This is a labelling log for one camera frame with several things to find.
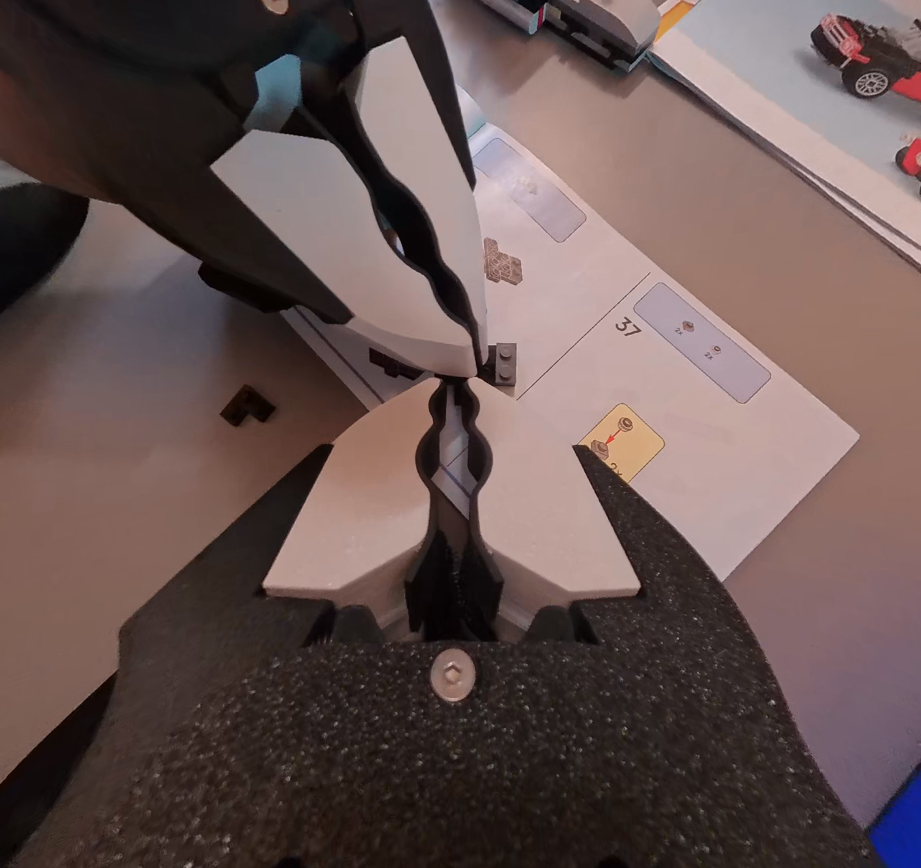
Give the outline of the black quilted case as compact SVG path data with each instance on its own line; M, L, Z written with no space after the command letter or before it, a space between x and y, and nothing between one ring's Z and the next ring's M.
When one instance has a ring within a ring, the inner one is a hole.
M86 222L89 199L40 183L1 189L1 310L42 282Z

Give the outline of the black lego corner plate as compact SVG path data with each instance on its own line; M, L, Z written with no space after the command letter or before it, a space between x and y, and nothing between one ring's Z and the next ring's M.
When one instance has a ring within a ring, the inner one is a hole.
M275 404L253 386L245 384L224 405L220 417L230 426L238 428L248 419L265 423L275 412Z

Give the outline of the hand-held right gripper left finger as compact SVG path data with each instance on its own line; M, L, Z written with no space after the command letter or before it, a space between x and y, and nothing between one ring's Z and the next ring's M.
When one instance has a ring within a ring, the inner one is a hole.
M271 597L364 606L379 625L407 618L404 578L429 527L416 451L439 379L421 381L333 442L263 589Z

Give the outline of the closed lego instruction booklet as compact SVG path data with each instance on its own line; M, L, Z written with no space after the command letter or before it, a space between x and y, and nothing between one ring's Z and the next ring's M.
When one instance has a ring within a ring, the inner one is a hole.
M667 75L919 265L920 0L666 0Z

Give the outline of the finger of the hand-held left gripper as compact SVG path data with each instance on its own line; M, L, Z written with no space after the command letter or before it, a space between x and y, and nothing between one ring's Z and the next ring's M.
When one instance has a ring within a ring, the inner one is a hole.
M471 333L390 247L365 184L335 145L254 130L211 168L347 307L352 317L340 323L405 364L475 375Z
M430 280L437 303L471 333L478 372L487 305L464 130L458 155L403 36L372 49L342 79L305 61L301 76L305 120L359 175L390 247Z

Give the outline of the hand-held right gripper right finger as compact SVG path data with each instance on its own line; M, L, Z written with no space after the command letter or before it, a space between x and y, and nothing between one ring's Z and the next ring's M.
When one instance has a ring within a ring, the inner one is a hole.
M544 607L634 597L638 575L574 448L518 401L484 381L469 385L492 456L476 503L504 578L501 621L527 629Z

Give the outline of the blue plastic bin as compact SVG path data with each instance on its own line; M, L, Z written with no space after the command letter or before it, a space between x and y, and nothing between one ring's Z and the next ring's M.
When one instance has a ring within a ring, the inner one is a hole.
M873 821L869 839L883 866L920 867L920 767Z

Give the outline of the open lego instruction booklet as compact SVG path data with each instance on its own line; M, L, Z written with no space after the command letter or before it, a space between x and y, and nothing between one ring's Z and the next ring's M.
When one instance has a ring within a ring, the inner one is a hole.
M724 579L858 435L528 150L471 115L494 387L631 484ZM430 379L305 306L289 321L369 411Z

